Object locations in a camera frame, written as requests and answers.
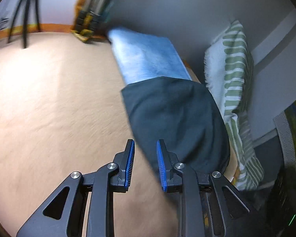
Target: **wall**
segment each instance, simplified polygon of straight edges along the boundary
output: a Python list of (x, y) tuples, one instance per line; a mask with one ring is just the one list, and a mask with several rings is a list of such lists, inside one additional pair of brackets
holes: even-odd
[(202, 76), (204, 51), (234, 19), (255, 48), (293, 9), (289, 0), (119, 0), (113, 22), (168, 37)]
[(256, 65), (248, 111), (253, 139), (272, 131), (273, 118), (296, 100), (296, 25), (265, 60)]
[[(74, 5), (77, 0), (39, 0), (41, 23), (73, 24)], [(0, 3), (0, 17), (12, 18), (19, 0), (2, 0)], [(23, 4), (18, 14), (15, 26), (23, 24)], [(35, 23), (34, 3), (30, 7), (29, 24)]]

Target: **beige carpet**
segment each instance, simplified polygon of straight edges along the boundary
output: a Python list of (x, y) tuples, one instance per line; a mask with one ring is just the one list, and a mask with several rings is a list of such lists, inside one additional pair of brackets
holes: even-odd
[[(54, 33), (31, 34), (25, 50), (19, 37), (0, 41), (0, 222), (11, 236), (71, 172), (123, 151), (132, 138), (123, 87), (107, 43)], [(114, 215), (116, 236), (176, 236), (175, 210), (138, 147)]]

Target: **orange baseboard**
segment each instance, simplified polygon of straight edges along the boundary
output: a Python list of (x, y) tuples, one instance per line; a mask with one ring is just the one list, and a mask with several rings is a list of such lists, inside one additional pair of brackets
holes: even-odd
[[(52, 24), (52, 23), (44, 23), (40, 24), (42, 32), (58, 32), (58, 33), (70, 33), (72, 29), (72, 25), (65, 25), (65, 24)], [(36, 33), (37, 26), (36, 24), (29, 24), (27, 26), (29, 33)], [(12, 30), (13, 36), (18, 36), (22, 34), (23, 26), (16, 26)], [(7, 38), (9, 35), (10, 29), (4, 29), (0, 31), (0, 39)], [(105, 39), (103, 36), (94, 36), (95, 38)]]

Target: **blue towel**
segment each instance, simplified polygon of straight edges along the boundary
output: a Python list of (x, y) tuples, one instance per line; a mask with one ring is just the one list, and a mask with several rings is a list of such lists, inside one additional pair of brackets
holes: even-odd
[(127, 85), (162, 76), (191, 80), (168, 38), (145, 35), (125, 28), (112, 29), (108, 37)]

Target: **black tripod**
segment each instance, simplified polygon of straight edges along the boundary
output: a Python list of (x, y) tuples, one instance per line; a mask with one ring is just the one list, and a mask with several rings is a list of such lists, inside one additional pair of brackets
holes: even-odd
[[(20, 0), (19, 4), (15, 10), (14, 17), (13, 17), (12, 24), (11, 24), (11, 28), (10, 28), (10, 33), (8, 36), (8, 43), (10, 43), (10, 41), (11, 41), (12, 29), (13, 29), (13, 26), (15, 23), (16, 16), (18, 15), (18, 11), (20, 9), (21, 3), (23, 1), (24, 0)], [(26, 5), (25, 5), (25, 13), (24, 13), (24, 21), (23, 21), (23, 45), (24, 45), (24, 48), (27, 47), (26, 34), (27, 34), (27, 22), (28, 22), (28, 16), (29, 16), (30, 2), (31, 2), (31, 0), (26, 0)], [(41, 28), (39, 25), (38, 0), (35, 0), (35, 12), (36, 12), (37, 28), (38, 28), (38, 31), (41, 32)]]

